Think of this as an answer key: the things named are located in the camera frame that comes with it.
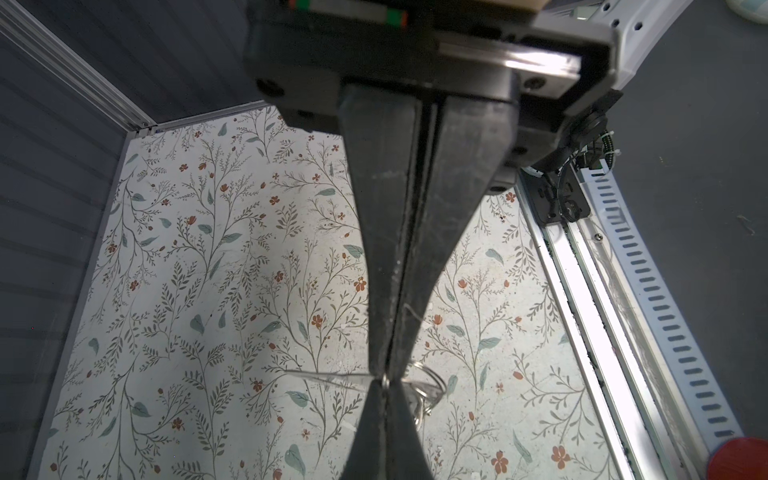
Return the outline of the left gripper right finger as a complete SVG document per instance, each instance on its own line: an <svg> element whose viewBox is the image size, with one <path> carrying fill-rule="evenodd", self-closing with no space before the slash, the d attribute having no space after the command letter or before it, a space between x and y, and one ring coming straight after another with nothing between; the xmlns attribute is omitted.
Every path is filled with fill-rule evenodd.
<svg viewBox="0 0 768 480"><path fill-rule="evenodd" d="M386 406L386 478L432 480L433 476L416 431L404 384L391 383Z"/></svg>

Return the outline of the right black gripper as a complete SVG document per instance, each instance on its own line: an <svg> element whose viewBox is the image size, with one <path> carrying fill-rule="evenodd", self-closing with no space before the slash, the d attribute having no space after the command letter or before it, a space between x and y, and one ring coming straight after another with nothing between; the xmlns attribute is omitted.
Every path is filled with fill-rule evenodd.
<svg viewBox="0 0 768 480"><path fill-rule="evenodd" d="M367 265L369 369L399 379L483 196L563 147L610 92L618 36L497 1L250 1L245 19L243 63L264 98L292 126L341 131ZM419 138L411 208L420 103L404 94L448 96Z"/></svg>

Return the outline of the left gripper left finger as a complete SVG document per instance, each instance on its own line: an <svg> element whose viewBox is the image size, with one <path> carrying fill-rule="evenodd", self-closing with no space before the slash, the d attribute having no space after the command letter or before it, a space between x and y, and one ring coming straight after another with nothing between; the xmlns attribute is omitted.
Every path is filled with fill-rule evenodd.
<svg viewBox="0 0 768 480"><path fill-rule="evenodd" d="M386 393L373 380L341 480L386 478Z"/></svg>

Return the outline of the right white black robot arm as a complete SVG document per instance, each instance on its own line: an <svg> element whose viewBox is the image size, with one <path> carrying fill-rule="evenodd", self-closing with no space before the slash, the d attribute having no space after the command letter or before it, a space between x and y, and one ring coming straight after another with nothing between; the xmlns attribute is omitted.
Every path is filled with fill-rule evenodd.
<svg viewBox="0 0 768 480"><path fill-rule="evenodd" d="M400 381L483 196L584 142L683 1L251 1L247 73L338 134L367 262L369 369Z"/></svg>

